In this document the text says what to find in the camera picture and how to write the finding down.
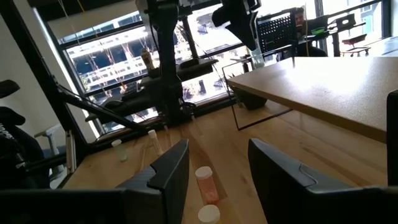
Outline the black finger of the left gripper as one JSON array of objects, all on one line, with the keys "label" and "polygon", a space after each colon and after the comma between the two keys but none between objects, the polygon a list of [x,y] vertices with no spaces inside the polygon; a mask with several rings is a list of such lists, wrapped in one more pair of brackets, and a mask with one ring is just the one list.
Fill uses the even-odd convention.
[{"label": "black finger of the left gripper", "polygon": [[233,14],[232,18],[229,20],[230,25],[226,26],[226,28],[250,50],[256,49],[256,34],[254,31],[254,20],[256,16],[257,12]]}]

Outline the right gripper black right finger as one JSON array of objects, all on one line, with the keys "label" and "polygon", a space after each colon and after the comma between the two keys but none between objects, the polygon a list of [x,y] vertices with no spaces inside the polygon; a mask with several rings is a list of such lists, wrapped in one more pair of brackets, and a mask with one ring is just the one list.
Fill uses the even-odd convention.
[{"label": "right gripper black right finger", "polygon": [[257,195],[268,223],[319,223],[323,202],[313,191],[350,189],[351,186],[305,165],[277,148],[252,138],[248,159]]}]

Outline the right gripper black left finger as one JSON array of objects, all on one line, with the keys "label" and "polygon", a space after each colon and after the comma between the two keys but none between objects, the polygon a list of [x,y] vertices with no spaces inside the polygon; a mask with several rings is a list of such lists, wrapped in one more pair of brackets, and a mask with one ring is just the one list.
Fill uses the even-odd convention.
[{"label": "right gripper black left finger", "polygon": [[121,223],[179,224],[189,181],[189,140],[183,139],[151,165],[118,185]]}]

